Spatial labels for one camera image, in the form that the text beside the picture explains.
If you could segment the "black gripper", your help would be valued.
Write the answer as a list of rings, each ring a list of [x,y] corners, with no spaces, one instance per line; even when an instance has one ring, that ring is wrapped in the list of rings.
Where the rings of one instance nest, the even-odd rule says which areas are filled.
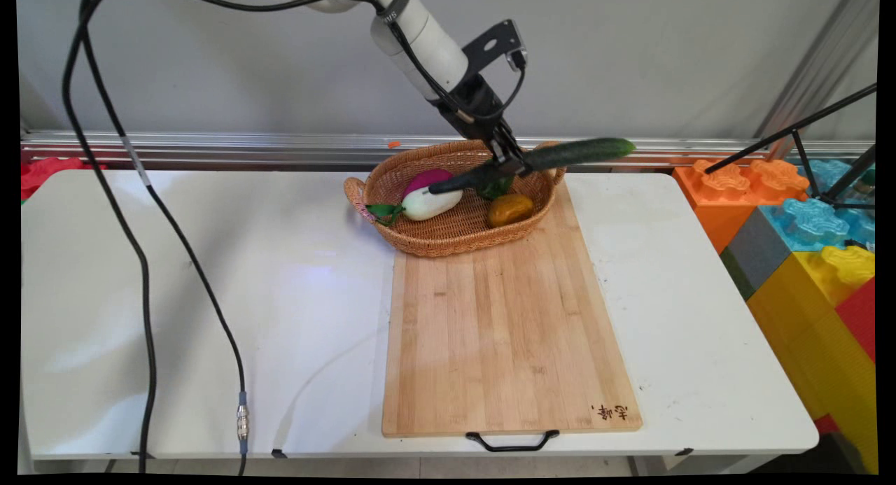
[[[506,175],[522,178],[532,172],[524,160],[512,129],[505,120],[505,110],[517,96],[502,100],[480,74],[470,77],[451,92],[437,89],[437,109],[442,117],[464,138],[482,141],[492,153],[491,164],[501,167]]]

